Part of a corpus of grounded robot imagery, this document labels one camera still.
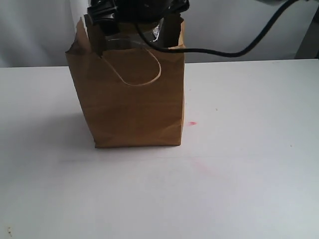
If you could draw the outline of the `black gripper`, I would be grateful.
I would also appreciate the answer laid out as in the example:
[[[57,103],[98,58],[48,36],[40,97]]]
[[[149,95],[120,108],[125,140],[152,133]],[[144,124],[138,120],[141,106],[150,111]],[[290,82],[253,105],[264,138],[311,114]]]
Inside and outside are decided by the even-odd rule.
[[[102,22],[157,22],[171,13],[189,9],[188,0],[92,0],[87,14],[93,24]]]

